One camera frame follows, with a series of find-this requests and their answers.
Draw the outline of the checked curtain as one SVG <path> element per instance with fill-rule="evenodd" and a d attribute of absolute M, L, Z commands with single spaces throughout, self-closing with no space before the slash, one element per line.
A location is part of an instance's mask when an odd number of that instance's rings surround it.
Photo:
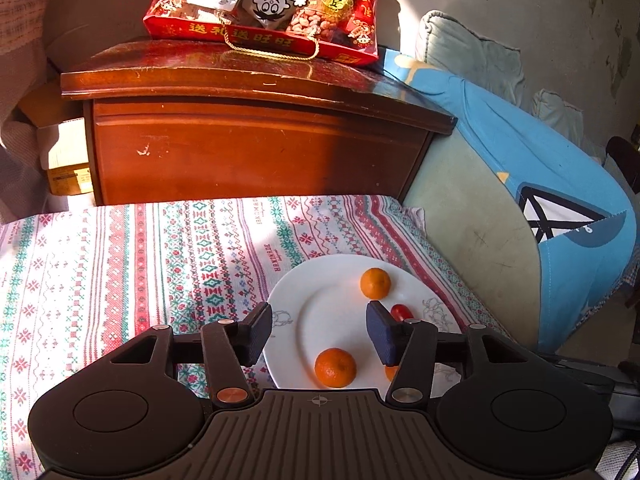
<path fill-rule="evenodd" d="M 36 127 L 17 114 L 17 104 L 46 82 L 44 14 L 50 0 L 1 0 L 1 221 L 40 214 L 48 185 L 40 162 Z"/>

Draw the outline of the large orange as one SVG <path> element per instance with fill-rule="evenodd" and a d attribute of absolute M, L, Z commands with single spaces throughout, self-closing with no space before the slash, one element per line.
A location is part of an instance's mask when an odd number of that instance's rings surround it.
<path fill-rule="evenodd" d="M 314 361 L 314 374 L 322 385 L 344 388 L 357 376 L 357 363 L 350 353 L 340 348 L 329 348 L 318 354 Z"/>

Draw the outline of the blue cushion cloth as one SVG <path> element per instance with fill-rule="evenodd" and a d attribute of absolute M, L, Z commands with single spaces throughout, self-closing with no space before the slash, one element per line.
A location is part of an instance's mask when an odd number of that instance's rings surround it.
<path fill-rule="evenodd" d="M 385 75 L 454 118 L 405 203 L 489 313 L 520 344 L 555 352 L 639 267 L 639 200 L 613 164 L 568 137 L 582 114 L 524 96 L 520 51 L 452 16 L 420 21 L 416 55 Z"/>

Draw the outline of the cardboard box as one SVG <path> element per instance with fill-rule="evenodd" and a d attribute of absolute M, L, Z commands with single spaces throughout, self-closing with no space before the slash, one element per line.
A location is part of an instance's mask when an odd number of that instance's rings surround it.
<path fill-rule="evenodd" d="M 39 128 L 40 165 L 55 196 L 75 196 L 93 191 L 84 118 Z"/>

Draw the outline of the small orange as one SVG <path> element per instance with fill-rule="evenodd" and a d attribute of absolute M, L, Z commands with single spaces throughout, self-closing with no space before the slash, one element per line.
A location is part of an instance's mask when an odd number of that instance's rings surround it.
<path fill-rule="evenodd" d="M 360 276 L 359 287 L 364 296 L 371 300 L 381 300 L 392 289 L 390 274 L 380 268 L 371 268 Z"/>
<path fill-rule="evenodd" d="M 392 382 L 394 380 L 397 370 L 397 366 L 384 366 L 385 376 L 389 382 Z"/>

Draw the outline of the red snack gift bag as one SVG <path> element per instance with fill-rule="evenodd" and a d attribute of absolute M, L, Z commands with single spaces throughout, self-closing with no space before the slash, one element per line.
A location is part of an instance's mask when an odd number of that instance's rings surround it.
<path fill-rule="evenodd" d="M 152 0 L 143 18 L 157 38 L 212 40 L 263 58 L 378 59 L 376 0 Z"/>

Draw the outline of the wooden cabinet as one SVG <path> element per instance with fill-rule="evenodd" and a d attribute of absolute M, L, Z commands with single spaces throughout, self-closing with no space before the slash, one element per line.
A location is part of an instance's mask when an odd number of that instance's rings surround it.
<path fill-rule="evenodd" d="M 64 73 L 101 205 L 280 195 L 403 198 L 454 118 L 377 70 L 139 40 Z"/>

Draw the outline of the white ceramic plate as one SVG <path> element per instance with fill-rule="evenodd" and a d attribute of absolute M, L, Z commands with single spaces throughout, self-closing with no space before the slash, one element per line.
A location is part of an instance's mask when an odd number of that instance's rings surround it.
<path fill-rule="evenodd" d="M 308 260 L 285 274 L 268 299 L 273 328 L 264 356 L 278 388 L 322 389 L 314 361 L 322 351 L 340 348 L 357 364 L 349 388 L 375 389 L 386 395 L 390 381 L 367 333 L 369 299 L 359 287 L 361 275 L 370 268 L 390 274 L 392 288 L 382 300 L 387 309 L 403 304 L 415 318 L 444 333 L 461 332 L 446 304 L 427 285 L 391 263 L 357 255 Z"/>

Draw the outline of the red cherry tomato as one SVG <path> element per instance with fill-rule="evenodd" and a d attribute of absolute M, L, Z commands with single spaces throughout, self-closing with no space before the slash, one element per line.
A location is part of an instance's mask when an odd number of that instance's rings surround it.
<path fill-rule="evenodd" d="M 404 304 L 394 304 L 390 309 L 390 314 L 397 322 L 405 322 L 413 319 L 413 313 Z"/>

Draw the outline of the patterned woven tablecloth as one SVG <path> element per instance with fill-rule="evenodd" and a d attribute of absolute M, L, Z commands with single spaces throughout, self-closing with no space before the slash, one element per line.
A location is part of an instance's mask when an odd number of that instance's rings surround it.
<path fill-rule="evenodd" d="M 334 254 L 414 275 L 439 320 L 492 322 L 427 240 L 422 210 L 381 195 L 91 207 L 2 226 L 2 477 L 41 474 L 28 414 L 63 379 L 151 326 L 188 334 L 242 318 L 286 272 Z"/>

